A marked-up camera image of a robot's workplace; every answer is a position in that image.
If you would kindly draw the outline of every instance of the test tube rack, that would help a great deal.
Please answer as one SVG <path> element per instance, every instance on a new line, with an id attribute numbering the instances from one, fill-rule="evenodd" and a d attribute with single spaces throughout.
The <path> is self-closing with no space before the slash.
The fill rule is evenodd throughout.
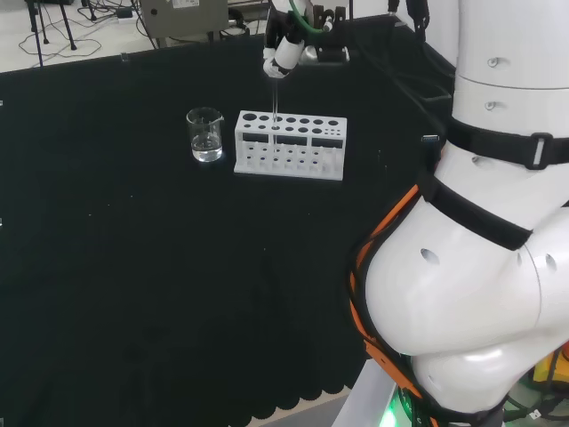
<path id="1" fill-rule="evenodd" d="M 236 173 L 341 181 L 346 130 L 343 117 L 241 111 L 235 128 Z"/>

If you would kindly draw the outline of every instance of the cable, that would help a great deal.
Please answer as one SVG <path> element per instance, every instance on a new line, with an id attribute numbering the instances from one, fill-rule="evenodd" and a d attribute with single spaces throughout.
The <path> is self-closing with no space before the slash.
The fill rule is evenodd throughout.
<path id="1" fill-rule="evenodd" d="M 116 11 L 118 9 L 127 8 L 127 7 L 130 8 L 131 7 L 131 6 L 123 6 L 123 0 L 121 0 L 120 3 L 115 3 L 115 2 L 112 2 L 110 0 L 102 0 L 102 3 L 101 3 L 101 0 L 97 0 L 96 4 L 93 4 L 91 0 L 87 0 L 87 1 L 89 2 L 89 5 L 92 7 L 92 9 L 94 11 L 108 13 L 107 15 L 103 15 L 103 16 L 97 18 L 97 20 L 99 20 L 100 18 L 102 18 L 102 19 L 112 18 L 112 17 L 116 16 Z M 88 7 L 79 7 L 77 9 L 77 12 L 79 14 L 81 14 L 84 18 L 86 18 L 87 20 L 91 20 L 91 18 L 87 17 L 87 15 L 85 15 L 83 13 L 83 11 L 86 11 L 86 10 L 89 10 L 89 8 Z"/>
<path id="2" fill-rule="evenodd" d="M 154 49 L 156 49 L 156 45 L 154 44 L 154 40 L 152 40 L 152 37 L 150 36 L 150 33 L 148 32 L 148 28 L 146 28 L 146 25 L 144 25 L 144 20 L 140 16 L 139 10 L 134 5 L 134 0 L 131 0 L 131 3 L 132 3 L 132 8 L 136 12 L 136 14 L 139 16 L 139 18 L 136 20 L 136 29 L 139 30 L 139 21 L 140 21 L 140 23 L 142 24 L 142 27 L 144 28 L 144 31 L 146 31 L 146 35 L 142 34 L 142 31 L 140 31 L 140 30 L 139 30 L 139 33 L 141 33 L 143 36 L 148 37 L 148 40 L 150 40 L 152 47 L 154 47 Z"/>
<path id="3" fill-rule="evenodd" d="M 263 0 L 260 0 L 259 2 L 259 14 L 257 15 L 257 28 L 255 29 L 255 35 L 257 36 L 259 34 L 259 24 L 260 24 L 260 11 L 261 11 L 261 6 L 263 5 Z"/>
<path id="4" fill-rule="evenodd" d="M 85 18 L 86 20 L 91 20 L 91 18 L 89 18 L 87 15 L 85 15 L 85 14 L 82 12 L 82 11 L 88 11 L 88 10 L 89 10 L 88 7 L 80 7 L 80 8 L 77 9 L 77 12 L 78 12 L 80 15 L 84 16 L 84 18 Z M 109 19 L 109 18 L 113 18 L 113 17 L 115 17 L 115 16 L 116 16 L 116 13 L 114 13 L 114 12 L 113 12 L 113 13 L 110 13 L 110 14 L 108 14 L 108 15 L 100 16 L 99 18 L 97 18 L 97 20 L 93 21 L 93 24 L 92 24 L 92 25 L 97 25 L 97 24 L 103 22 L 104 20 L 107 20 L 107 19 Z M 91 25 L 91 26 L 85 26 L 85 25 L 83 25 L 83 24 L 79 24 L 78 22 L 75 22 L 75 24 L 81 25 L 82 27 L 85 27 L 85 28 L 92 27 L 92 25 Z"/>
<path id="5" fill-rule="evenodd" d="M 545 383 L 545 390 L 541 393 L 540 398 L 538 399 L 538 401 L 536 403 L 534 403 L 531 407 L 525 407 L 521 403 L 517 402 L 516 400 L 514 400 L 513 398 L 508 396 L 508 402 L 511 403 L 512 405 L 514 405 L 515 407 L 517 407 L 518 410 L 506 411 L 504 413 L 504 421 L 505 422 L 511 422 L 511 421 L 519 420 L 521 418 L 526 418 L 529 414 L 531 414 L 535 410 L 539 411 L 541 409 L 541 407 L 543 406 L 543 404 L 547 402 L 547 400 L 545 400 L 545 397 L 549 395 L 549 391 L 551 389 L 551 384 L 553 383 L 553 377 L 555 376 L 555 371 L 557 369 L 557 362 L 559 361 L 559 356 L 561 354 L 561 350 L 562 349 L 559 348 L 559 349 L 555 350 L 553 353 L 553 359 L 551 360 L 551 364 L 549 365 L 548 378 L 547 378 L 547 381 Z M 556 417 L 556 416 L 546 414 L 546 415 L 542 415 L 541 417 L 544 419 L 549 419 L 549 417 Z M 560 420 L 559 417 L 556 417 L 556 418 L 557 418 L 556 421 L 569 420 L 569 416 L 560 417 L 560 418 L 563 418 L 563 420 Z"/>
<path id="6" fill-rule="evenodd" d="M 229 34 L 225 29 L 222 29 L 220 31 L 220 34 L 224 35 L 225 37 L 240 37 L 247 34 L 247 29 L 240 28 L 240 30 L 241 32 L 239 34 Z"/>
<path id="7" fill-rule="evenodd" d="M 81 15 L 85 16 L 84 13 L 80 12 L 81 9 L 87 9 L 87 8 L 86 8 L 86 7 L 80 7 L 79 9 L 77 9 L 77 11 L 78 11 Z M 76 20 L 71 20 L 70 18 L 68 18 L 68 21 L 69 21 L 69 22 L 73 22 L 74 24 L 77 24 L 77 25 L 79 25 L 79 26 L 81 26 L 81 27 L 83 27 L 83 28 L 90 28 L 90 27 L 94 27 L 94 26 L 97 25 L 97 24 L 101 24 L 101 23 L 104 22 L 105 20 L 109 20 L 110 18 L 114 18 L 115 16 L 116 16 L 116 15 L 115 15 L 114 13 L 111 13 L 111 14 L 109 14 L 109 15 L 100 16 L 99 18 L 97 18 L 97 20 L 94 20 L 91 25 L 85 25 L 85 24 L 82 24 L 81 22 L 77 22 Z"/>
<path id="8" fill-rule="evenodd" d="M 388 63 L 382 63 L 379 58 L 376 58 L 371 53 L 369 53 L 357 40 L 356 35 L 353 32 L 353 16 L 354 16 L 354 0 L 349 0 L 349 24 L 352 27 L 351 35 L 356 48 L 359 50 L 364 59 L 374 68 L 378 69 L 383 75 L 390 78 L 392 83 L 401 91 L 407 98 L 409 98 L 419 109 L 421 113 L 428 119 L 430 124 L 435 128 L 438 134 L 445 134 L 445 126 L 443 123 L 432 113 L 428 112 L 424 104 L 432 104 L 439 101 L 449 101 L 452 99 L 452 95 L 446 91 L 441 85 L 425 78 L 407 75 L 404 73 L 396 72 L 393 67 L 389 64 L 389 49 L 386 49 L 386 61 Z M 393 20 L 391 24 L 390 31 L 387 37 L 387 43 L 389 44 L 392 37 L 393 30 L 395 28 L 396 20 Z M 420 82 L 426 85 L 431 85 L 441 92 L 440 95 L 431 98 L 425 98 L 420 96 L 414 89 L 409 87 L 405 83 L 405 80 L 413 80 L 415 82 Z"/>
<path id="9" fill-rule="evenodd" d="M 254 5 L 255 3 L 256 3 L 255 0 L 249 0 L 249 1 L 247 1 L 247 2 L 235 2 L 235 3 L 231 2 L 231 3 L 228 3 L 228 6 L 229 6 L 229 7 L 233 7 L 233 6 L 240 6 L 240 5 L 242 5 L 242 4 Z"/>
<path id="10" fill-rule="evenodd" d="M 569 384 L 565 382 L 553 382 L 551 383 L 551 388 L 547 391 L 542 383 L 538 383 L 532 379 L 533 369 L 531 369 L 526 375 L 524 375 L 520 382 L 533 391 L 547 392 L 553 396 L 569 399 Z"/>
<path id="11" fill-rule="evenodd" d="M 65 36 L 65 34 L 63 34 L 63 32 L 62 32 L 59 28 L 57 28 L 57 27 L 55 26 L 55 24 L 58 24 L 58 23 L 62 22 L 63 20 L 58 20 L 58 21 L 56 21 L 56 22 L 52 22 L 52 17 L 51 17 L 51 15 L 50 15 L 49 11 L 47 10 L 47 8 L 45 7 L 45 4 L 42 3 L 42 6 L 44 7 L 45 13 L 47 14 L 47 18 L 48 18 L 48 20 L 50 21 L 50 23 L 49 23 L 48 25 L 46 25 L 45 28 L 46 28 L 46 29 L 48 29 L 49 27 L 55 28 L 55 29 L 63 36 L 63 38 L 65 38 L 67 41 L 69 41 L 69 39 Z M 82 27 L 90 28 L 90 27 L 93 27 L 93 25 L 90 25 L 90 26 L 82 25 Z M 42 34 L 42 33 L 43 33 L 43 30 L 38 31 L 38 34 Z M 18 47 L 19 47 L 24 53 L 26 53 L 26 54 L 28 54 L 28 55 L 37 56 L 37 52 L 29 52 L 28 50 L 26 50 L 26 49 L 23 47 L 23 45 L 24 45 L 32 36 L 34 36 L 34 35 L 35 35 L 35 34 L 31 34 L 31 35 L 27 36 L 23 41 L 21 41 L 21 42 L 18 43 Z M 43 53 L 43 52 L 42 52 L 42 56 L 48 57 L 48 59 L 51 59 L 51 58 L 53 58 L 54 56 L 59 56 L 59 57 L 61 57 L 61 58 L 88 58 L 88 57 L 92 56 L 93 54 L 95 54 L 98 50 L 100 50 L 100 48 L 102 48 L 102 44 L 99 43 L 99 41 L 97 41 L 97 40 L 95 40 L 95 39 L 93 39 L 93 38 L 78 39 L 78 40 L 76 40 L 76 42 L 77 42 L 77 43 L 79 43 L 79 42 L 95 42 L 98 46 L 97 46 L 97 48 L 96 48 L 94 51 L 92 51 L 91 53 L 86 53 L 86 54 L 83 54 L 83 53 L 74 53 L 74 54 L 72 54 L 72 55 L 64 55 L 64 54 L 61 54 L 61 53 L 59 53 L 59 52 L 56 52 L 56 53 Z"/>

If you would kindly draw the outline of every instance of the black strap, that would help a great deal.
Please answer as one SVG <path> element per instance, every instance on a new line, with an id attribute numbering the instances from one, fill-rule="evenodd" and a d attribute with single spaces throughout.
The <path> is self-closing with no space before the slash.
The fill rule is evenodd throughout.
<path id="1" fill-rule="evenodd" d="M 554 138 L 550 133 L 522 136 L 492 132 L 453 119 L 446 139 L 479 156 L 516 163 L 530 170 L 569 163 L 569 138 Z"/>
<path id="2" fill-rule="evenodd" d="M 455 193 L 427 170 L 419 173 L 418 184 L 425 200 L 441 213 L 496 245 L 515 251 L 532 235 L 530 230 L 506 221 Z"/>

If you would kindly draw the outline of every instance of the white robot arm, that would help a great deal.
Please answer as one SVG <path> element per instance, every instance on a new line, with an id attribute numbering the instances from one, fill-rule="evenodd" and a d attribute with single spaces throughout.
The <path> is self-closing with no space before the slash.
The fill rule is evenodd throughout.
<path id="1" fill-rule="evenodd" d="M 340 0 L 272 0 L 265 31 L 263 69 L 269 77 L 286 77 L 297 64 L 345 63 L 345 6 Z M 306 46 L 310 36 L 315 45 Z"/>
<path id="2" fill-rule="evenodd" d="M 367 255 L 367 328 L 458 414 L 499 409 L 569 340 L 566 16 L 566 0 L 460 0 L 442 159 Z"/>
<path id="3" fill-rule="evenodd" d="M 307 10 L 305 0 L 294 0 L 301 15 Z M 263 69 L 269 77 L 283 78 L 298 64 L 304 49 L 304 33 L 291 16 L 288 0 L 272 0 L 265 30 Z"/>

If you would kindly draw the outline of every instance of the green light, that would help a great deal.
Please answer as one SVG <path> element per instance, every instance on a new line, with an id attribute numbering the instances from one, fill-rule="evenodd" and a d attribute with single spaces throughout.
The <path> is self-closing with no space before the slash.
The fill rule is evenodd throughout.
<path id="1" fill-rule="evenodd" d="M 393 412 L 391 411 L 391 408 L 389 407 L 387 411 L 385 411 L 385 414 L 383 414 L 383 418 L 381 418 L 381 423 L 380 423 L 380 427 L 396 427 L 397 426 L 397 421 L 395 419 L 395 416 L 393 415 Z"/>

